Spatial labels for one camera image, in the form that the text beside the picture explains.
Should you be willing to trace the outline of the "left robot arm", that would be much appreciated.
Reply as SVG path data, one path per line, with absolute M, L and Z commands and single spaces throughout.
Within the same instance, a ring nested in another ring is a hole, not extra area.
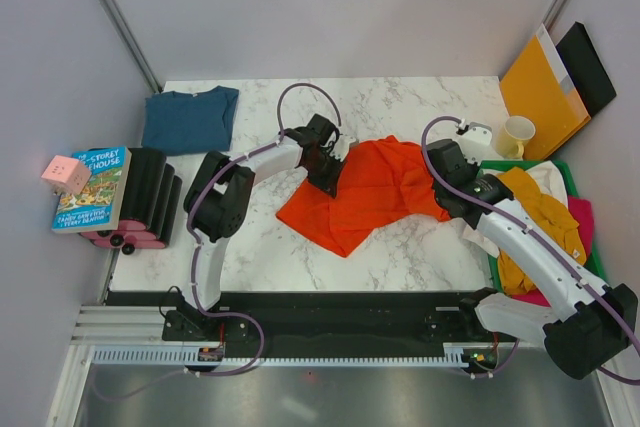
M 226 250 L 245 221 L 253 188 L 280 172 L 302 168 L 312 187 L 334 198 L 356 144 L 355 138 L 316 114 L 307 125 L 287 128 L 270 142 L 236 156 L 206 154 L 183 204 L 186 229 L 193 238 L 185 299 L 194 308 L 184 322 L 190 334 L 208 340 L 218 332 L 220 318 L 210 308 L 220 300 Z

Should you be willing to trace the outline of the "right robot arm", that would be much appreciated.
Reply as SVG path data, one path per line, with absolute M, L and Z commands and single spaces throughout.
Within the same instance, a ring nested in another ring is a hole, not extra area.
M 477 176 L 459 145 L 444 139 L 423 143 L 436 201 L 506 253 L 543 294 L 546 306 L 486 292 L 458 315 L 467 339 L 491 331 L 543 348 L 555 365 L 580 380 L 628 347 L 635 334 L 637 295 L 610 286 L 566 253 L 494 175 Z

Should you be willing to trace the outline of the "orange t-shirt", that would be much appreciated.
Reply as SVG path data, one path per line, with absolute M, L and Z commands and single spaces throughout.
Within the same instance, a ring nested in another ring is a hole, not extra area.
M 348 257 L 376 229 L 410 215 L 450 219 L 435 199 L 421 147 L 394 136 L 353 148 L 332 198 L 304 181 L 276 218 L 315 245 Z

